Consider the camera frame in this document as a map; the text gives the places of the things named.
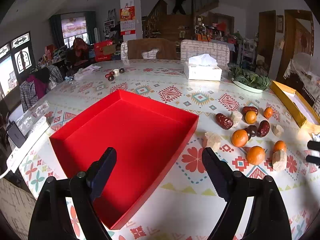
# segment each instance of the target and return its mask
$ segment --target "yellow box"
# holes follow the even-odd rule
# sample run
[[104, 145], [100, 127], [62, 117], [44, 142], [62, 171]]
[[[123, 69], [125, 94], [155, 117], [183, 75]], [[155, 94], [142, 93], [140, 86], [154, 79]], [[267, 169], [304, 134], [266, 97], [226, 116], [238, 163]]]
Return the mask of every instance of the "yellow box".
[[289, 110], [300, 128], [306, 129], [308, 132], [315, 134], [320, 133], [320, 125], [310, 122], [310, 120], [301, 113], [296, 104], [284, 93], [287, 92], [296, 95], [304, 105], [305, 109], [308, 110], [314, 119], [320, 124], [319, 116], [298, 91], [276, 81], [272, 81], [271, 89]]

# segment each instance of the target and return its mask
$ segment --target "pillar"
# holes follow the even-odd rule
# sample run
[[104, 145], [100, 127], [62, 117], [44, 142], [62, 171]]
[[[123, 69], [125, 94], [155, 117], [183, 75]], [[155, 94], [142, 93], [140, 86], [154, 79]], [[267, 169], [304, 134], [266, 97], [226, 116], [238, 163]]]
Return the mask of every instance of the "pillar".
[[134, 6], [135, 10], [135, 27], [136, 33], [123, 35], [123, 41], [142, 39], [142, 22], [141, 22], [141, 3], [140, 0], [120, 0], [120, 7], [125, 8], [128, 6]]

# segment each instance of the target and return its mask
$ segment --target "door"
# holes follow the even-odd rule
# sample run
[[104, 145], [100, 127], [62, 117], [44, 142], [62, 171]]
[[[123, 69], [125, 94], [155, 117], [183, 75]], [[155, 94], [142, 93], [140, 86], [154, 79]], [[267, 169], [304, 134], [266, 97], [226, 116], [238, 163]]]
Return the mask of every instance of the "door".
[[257, 53], [265, 58], [270, 69], [276, 37], [276, 11], [259, 13], [259, 43]]
[[[309, 31], [297, 19], [303, 19], [310, 22], [311, 36], [307, 33]], [[286, 71], [290, 60], [296, 52], [306, 52], [310, 55], [313, 54], [314, 48], [314, 26], [311, 11], [304, 10], [284, 10], [284, 47], [277, 74], [276, 81], [292, 86], [288, 80], [285, 80], [283, 75]]]

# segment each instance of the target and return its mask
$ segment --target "green vegetables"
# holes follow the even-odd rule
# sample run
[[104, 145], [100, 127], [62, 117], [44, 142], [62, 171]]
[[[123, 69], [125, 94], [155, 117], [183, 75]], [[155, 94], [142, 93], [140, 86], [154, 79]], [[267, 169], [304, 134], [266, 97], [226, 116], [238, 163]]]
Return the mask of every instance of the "green vegetables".
[[238, 81], [252, 88], [265, 90], [270, 84], [270, 79], [267, 76], [260, 76], [250, 70], [242, 69], [237, 65], [228, 64], [230, 72], [234, 78], [233, 81]]

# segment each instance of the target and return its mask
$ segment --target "calendar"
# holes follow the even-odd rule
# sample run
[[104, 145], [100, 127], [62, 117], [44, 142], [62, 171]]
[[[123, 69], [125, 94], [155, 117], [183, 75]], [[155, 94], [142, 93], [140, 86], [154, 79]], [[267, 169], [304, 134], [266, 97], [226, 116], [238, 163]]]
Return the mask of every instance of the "calendar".
[[136, 33], [134, 6], [120, 9], [120, 35]]

